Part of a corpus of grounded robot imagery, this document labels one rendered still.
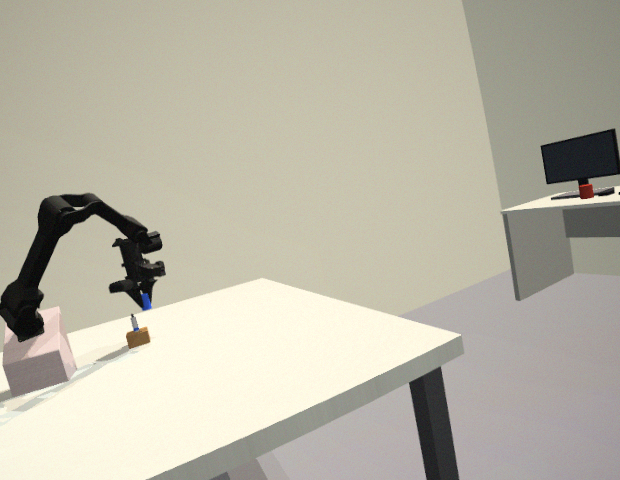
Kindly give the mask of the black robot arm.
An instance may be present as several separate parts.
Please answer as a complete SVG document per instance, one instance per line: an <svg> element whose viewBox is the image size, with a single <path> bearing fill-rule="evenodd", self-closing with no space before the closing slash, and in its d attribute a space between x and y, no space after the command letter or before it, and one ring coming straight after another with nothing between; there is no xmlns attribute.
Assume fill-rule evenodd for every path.
<svg viewBox="0 0 620 480"><path fill-rule="evenodd" d="M74 207L84 207L75 210ZM18 342L44 333L44 321L37 311L44 298L39 283L61 236L73 225L83 223L92 215L115 225L127 239L117 238L112 247L118 247L123 260L134 259L162 249L160 233L148 229L132 216L124 216L108 206L94 193L63 194L44 198L38 212L38 231L16 281L10 283L1 296L0 315ZM135 265L135 276L160 276L165 271L162 261ZM43 331L43 332L42 332Z"/></svg>

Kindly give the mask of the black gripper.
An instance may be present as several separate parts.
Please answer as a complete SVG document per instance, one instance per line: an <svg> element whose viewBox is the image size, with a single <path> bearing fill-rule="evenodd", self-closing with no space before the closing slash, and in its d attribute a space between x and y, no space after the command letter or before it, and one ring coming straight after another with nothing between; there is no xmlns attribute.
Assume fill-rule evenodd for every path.
<svg viewBox="0 0 620 480"><path fill-rule="evenodd" d="M143 308L143 301L140 293L141 290L142 294L148 293L151 303L153 286L156 283L157 279L146 278L142 275L140 275L139 277L135 276L135 265L139 264L139 261L140 264L144 264L145 260L146 258L143 259L142 256L136 257L134 259L123 260L124 263L121 263L121 266L125 266L127 276L125 276L125 280L120 280L109 284L109 293L113 294L125 292L138 304L140 308Z"/></svg>

